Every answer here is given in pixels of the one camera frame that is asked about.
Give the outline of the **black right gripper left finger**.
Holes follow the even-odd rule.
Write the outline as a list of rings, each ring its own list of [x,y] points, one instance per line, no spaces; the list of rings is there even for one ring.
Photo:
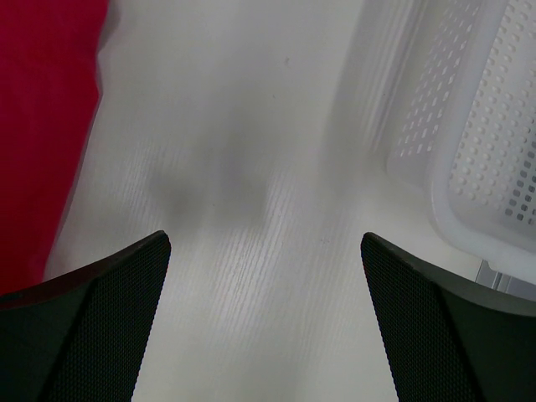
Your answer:
[[[129,401],[171,256],[159,230],[1,297],[3,401]]]

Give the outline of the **magenta pink t-shirt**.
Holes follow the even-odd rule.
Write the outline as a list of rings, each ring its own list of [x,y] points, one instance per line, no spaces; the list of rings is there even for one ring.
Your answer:
[[[1,291],[40,283],[100,93],[106,1],[1,4]]]

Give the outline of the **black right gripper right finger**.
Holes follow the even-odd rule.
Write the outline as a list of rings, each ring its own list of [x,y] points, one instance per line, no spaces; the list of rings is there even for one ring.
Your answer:
[[[535,303],[469,281],[380,236],[368,291],[401,401],[533,401]]]

